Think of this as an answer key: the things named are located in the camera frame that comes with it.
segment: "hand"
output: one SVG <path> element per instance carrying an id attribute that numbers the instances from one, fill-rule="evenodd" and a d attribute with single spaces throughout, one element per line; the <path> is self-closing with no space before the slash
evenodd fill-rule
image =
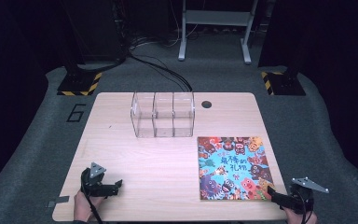
<path id="1" fill-rule="evenodd" d="M 74 208 L 74 220 L 88 222 L 92 216 L 92 211 L 90 204 L 86 199 L 86 196 L 82 191 L 78 191 L 74 197 L 75 199 L 75 208 Z M 95 208 L 98 210 L 100 204 L 102 203 L 104 197 L 89 197 L 89 200 L 94 204 Z"/>
<path id="2" fill-rule="evenodd" d="M 287 216 L 287 223 L 288 224 L 301 224 L 303 215 L 296 214 L 292 209 L 283 207 L 284 212 Z M 310 216 L 310 212 L 306 214 L 306 220 Z M 318 222 L 318 218 L 316 217 L 315 213 L 312 213 L 310 219 L 308 220 L 307 224 L 316 224 Z"/>

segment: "wooden tabletop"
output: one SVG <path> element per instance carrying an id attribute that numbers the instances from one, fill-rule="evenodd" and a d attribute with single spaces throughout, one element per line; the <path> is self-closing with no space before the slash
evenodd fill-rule
<path id="1" fill-rule="evenodd" d="M 80 175 L 92 162 L 106 168 L 105 185 L 123 180 L 118 196 L 99 209 L 104 221 L 216 221 L 285 219 L 270 201 L 202 201 L 198 136 L 260 136 L 277 192 L 286 194 L 281 172 L 255 97 L 239 92 L 195 92 L 192 137 L 137 138 L 131 123 L 132 92 L 100 93 L 60 196 L 53 219 L 73 220 L 73 196 Z M 212 107 L 201 103 L 209 101 Z"/>

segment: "black speaker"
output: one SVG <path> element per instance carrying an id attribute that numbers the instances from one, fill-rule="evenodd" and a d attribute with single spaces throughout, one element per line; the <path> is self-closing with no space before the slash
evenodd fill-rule
<path id="1" fill-rule="evenodd" d="M 83 61 L 114 62 L 125 58 L 117 32 L 114 1 L 62 0 Z"/>

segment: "book cover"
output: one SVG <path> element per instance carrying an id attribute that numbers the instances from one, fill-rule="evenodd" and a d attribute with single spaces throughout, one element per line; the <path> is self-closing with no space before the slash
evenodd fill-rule
<path id="1" fill-rule="evenodd" d="M 270 200 L 274 188 L 260 137 L 198 137 L 202 200 Z"/>

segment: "metal stand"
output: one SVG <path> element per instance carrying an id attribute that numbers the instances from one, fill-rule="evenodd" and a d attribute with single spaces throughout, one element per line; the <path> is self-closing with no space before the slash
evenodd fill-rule
<path id="1" fill-rule="evenodd" d="M 241 38 L 243 60 L 246 64 L 251 64 L 251 56 L 248 48 L 249 34 L 255 16 L 255 8 L 258 0 L 254 0 L 250 12 L 231 12 L 231 11 L 203 11 L 186 10 L 186 0 L 183 0 L 182 11 L 182 41 L 179 49 L 179 61 L 185 60 L 186 54 L 186 24 L 214 24 L 214 25 L 235 25 L 246 26 L 245 36 Z"/>

